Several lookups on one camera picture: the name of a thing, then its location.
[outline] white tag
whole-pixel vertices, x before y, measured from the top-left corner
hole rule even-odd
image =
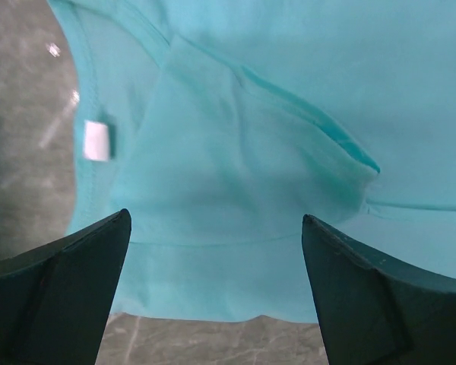
[[[109,154],[108,126],[87,120],[84,127],[84,158],[92,161],[108,161]]]

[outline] garment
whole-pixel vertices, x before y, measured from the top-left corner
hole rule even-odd
[[[304,214],[456,278],[456,2],[50,4],[80,84],[70,231],[132,215],[112,311],[316,322]]]

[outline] concrete floor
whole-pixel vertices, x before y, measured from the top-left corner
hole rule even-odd
[[[0,0],[0,259],[57,239],[74,204],[67,43],[46,0]],[[97,364],[327,364],[316,325],[110,317]]]

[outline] teal fabric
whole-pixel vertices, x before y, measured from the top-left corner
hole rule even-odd
[[[317,322],[304,214],[456,278],[456,1],[50,4],[80,84],[69,230],[132,215],[113,312]]]

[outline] gray tabletop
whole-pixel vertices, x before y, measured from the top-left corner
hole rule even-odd
[[[0,0],[0,259],[62,236],[74,205],[71,55],[46,0]],[[110,316],[97,364],[327,364],[316,325]]]

